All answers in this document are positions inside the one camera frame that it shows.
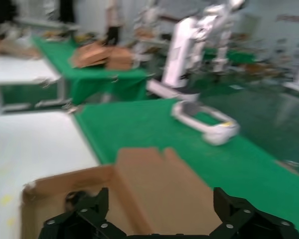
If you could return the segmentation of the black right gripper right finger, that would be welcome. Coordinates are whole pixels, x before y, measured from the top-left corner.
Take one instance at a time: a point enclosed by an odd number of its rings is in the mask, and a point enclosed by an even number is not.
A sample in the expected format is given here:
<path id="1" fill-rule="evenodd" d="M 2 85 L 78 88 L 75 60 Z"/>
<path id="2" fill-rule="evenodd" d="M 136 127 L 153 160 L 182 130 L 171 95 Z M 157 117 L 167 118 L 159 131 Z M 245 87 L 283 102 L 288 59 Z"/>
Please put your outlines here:
<path id="1" fill-rule="evenodd" d="M 299 239 L 292 222 L 260 211 L 220 187 L 214 188 L 213 205 L 222 224 L 210 233 L 212 239 Z"/>

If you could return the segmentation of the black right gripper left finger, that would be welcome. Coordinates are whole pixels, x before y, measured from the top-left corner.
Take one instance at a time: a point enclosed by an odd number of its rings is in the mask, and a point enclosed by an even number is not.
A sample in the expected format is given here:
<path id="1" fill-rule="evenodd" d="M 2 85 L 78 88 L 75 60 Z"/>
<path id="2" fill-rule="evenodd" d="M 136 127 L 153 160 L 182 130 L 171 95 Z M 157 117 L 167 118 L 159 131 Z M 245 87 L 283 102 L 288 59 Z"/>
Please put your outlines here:
<path id="1" fill-rule="evenodd" d="M 44 222 L 40 239 L 124 239 L 126 233 L 106 220 L 109 189 L 97 195 L 72 191 L 65 197 L 65 212 Z"/>

